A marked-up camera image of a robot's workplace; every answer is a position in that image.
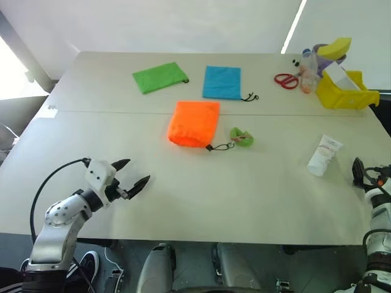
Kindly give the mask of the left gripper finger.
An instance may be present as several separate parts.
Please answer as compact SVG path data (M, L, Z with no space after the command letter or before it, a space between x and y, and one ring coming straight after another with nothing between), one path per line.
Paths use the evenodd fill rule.
M139 192L141 192L149 180L150 180L150 175L145 176L141 178L139 181L137 181L130 190L126 191L127 199L130 200L134 198Z
M130 161L131 159L121 159L113 162L111 166L118 172L123 169Z

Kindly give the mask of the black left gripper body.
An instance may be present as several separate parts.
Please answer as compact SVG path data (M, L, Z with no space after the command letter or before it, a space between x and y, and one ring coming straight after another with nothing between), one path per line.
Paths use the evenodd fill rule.
M113 202L116 199L128 199L127 192L119 186L120 182L117 179L113 179L110 185L105 188L105 195L109 202Z

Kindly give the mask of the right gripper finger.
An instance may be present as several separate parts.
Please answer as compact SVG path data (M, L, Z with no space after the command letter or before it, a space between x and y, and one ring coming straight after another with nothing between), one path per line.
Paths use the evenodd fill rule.
M352 165L353 185L356 187L364 186L364 163L358 157L355 158Z

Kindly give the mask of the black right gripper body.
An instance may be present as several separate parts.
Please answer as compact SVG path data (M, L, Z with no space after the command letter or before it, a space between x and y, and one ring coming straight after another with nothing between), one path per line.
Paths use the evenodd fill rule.
M390 190L390 166L364 168L364 176L372 186Z

